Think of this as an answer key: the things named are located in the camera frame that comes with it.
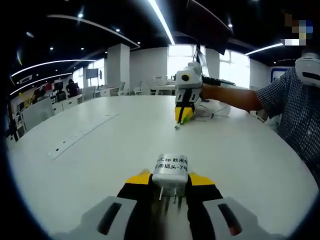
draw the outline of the blue checkered shirt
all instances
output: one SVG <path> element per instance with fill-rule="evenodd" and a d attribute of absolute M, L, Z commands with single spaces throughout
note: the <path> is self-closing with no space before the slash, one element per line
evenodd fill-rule
<path fill-rule="evenodd" d="M 308 167 L 320 170 L 320 88 L 303 85 L 293 67 L 256 95 L 270 118 L 282 114 L 279 136 Z"/>

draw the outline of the power strip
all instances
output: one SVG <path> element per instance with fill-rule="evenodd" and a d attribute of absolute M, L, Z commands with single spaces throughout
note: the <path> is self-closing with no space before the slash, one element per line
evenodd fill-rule
<path fill-rule="evenodd" d="M 58 145 L 58 147 L 55 147 L 52 151 L 48 153 L 50 158 L 52 160 L 55 160 L 57 157 L 59 157 L 61 154 L 63 154 L 68 148 L 70 148 L 73 144 L 75 144 L 77 141 L 82 139 L 85 135 L 95 130 L 97 127 L 101 126 L 105 122 L 119 116 L 119 114 L 115 115 L 105 115 L 100 121 L 94 122 L 90 126 L 81 129 L 80 131 L 76 132 L 75 134 L 71 135 L 69 138 L 64 140 L 62 143 Z"/>

